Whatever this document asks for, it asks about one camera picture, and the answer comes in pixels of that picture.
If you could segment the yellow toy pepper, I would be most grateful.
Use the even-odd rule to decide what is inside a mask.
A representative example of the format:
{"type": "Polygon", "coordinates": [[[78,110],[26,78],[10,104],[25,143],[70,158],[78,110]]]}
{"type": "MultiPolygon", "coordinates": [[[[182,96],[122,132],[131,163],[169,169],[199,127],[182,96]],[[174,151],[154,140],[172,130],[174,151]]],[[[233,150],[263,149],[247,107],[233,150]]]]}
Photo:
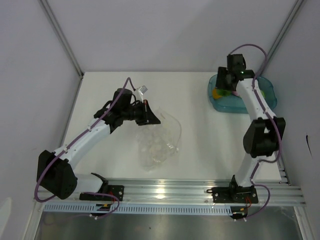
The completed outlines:
{"type": "Polygon", "coordinates": [[[212,97],[214,100],[217,100],[221,97],[221,95],[218,94],[218,92],[215,88],[212,90],[212,97]]]}

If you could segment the clear zip top bag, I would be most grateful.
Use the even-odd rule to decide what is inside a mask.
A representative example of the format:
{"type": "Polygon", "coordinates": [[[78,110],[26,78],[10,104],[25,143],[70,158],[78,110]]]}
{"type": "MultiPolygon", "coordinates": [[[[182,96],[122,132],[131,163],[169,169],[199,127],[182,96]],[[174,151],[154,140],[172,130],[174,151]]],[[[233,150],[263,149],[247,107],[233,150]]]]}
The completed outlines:
{"type": "Polygon", "coordinates": [[[160,124],[141,126],[136,134],[139,164],[147,172],[177,165],[181,148],[179,120],[160,107],[154,114],[160,124]]]}

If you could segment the green toy pepper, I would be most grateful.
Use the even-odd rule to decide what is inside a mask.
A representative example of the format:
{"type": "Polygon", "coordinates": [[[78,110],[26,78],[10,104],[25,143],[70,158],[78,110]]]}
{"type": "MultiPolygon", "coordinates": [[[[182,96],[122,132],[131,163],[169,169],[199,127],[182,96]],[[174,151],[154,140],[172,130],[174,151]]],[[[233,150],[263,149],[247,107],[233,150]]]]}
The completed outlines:
{"type": "Polygon", "coordinates": [[[219,97],[228,97],[233,93],[232,91],[223,90],[223,89],[217,89],[216,92],[219,97]]]}

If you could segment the purple toy eggplant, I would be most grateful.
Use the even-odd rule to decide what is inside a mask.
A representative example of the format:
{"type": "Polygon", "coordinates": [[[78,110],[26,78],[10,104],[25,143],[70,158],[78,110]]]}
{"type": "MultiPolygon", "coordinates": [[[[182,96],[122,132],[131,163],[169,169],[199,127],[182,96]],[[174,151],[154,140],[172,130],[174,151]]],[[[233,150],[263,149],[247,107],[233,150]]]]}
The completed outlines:
{"type": "Polygon", "coordinates": [[[240,95],[239,95],[236,91],[233,91],[231,94],[232,94],[233,96],[240,97],[240,95]]]}

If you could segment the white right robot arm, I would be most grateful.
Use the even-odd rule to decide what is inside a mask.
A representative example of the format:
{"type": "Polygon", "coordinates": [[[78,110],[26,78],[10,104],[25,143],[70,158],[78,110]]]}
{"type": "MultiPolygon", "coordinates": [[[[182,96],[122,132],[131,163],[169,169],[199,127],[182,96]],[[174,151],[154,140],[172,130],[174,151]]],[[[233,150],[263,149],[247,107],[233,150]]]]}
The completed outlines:
{"type": "Polygon", "coordinates": [[[258,202],[254,177],[263,163],[272,164],[271,156],[282,148],[286,121],[268,106],[253,70],[247,69],[242,54],[229,54],[227,66],[219,67],[217,90],[237,92],[249,114],[251,123],[243,137],[245,156],[227,187],[211,189],[215,203],[242,203],[249,198],[258,202]]]}

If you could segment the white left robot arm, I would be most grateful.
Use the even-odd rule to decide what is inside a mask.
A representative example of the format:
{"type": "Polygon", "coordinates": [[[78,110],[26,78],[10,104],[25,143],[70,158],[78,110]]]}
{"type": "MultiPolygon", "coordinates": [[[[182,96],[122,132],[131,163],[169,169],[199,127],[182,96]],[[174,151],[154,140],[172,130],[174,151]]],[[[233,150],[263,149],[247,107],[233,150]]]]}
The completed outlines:
{"type": "Polygon", "coordinates": [[[61,200],[79,193],[81,200],[109,200],[109,182],[97,174],[79,174],[74,170],[80,160],[101,140],[110,136],[125,121],[139,126],[159,125],[161,121],[144,99],[147,91],[141,86],[134,91],[119,88],[93,116],[87,128],[71,143],[50,152],[44,150],[38,157],[36,187],[43,187],[61,200]]]}

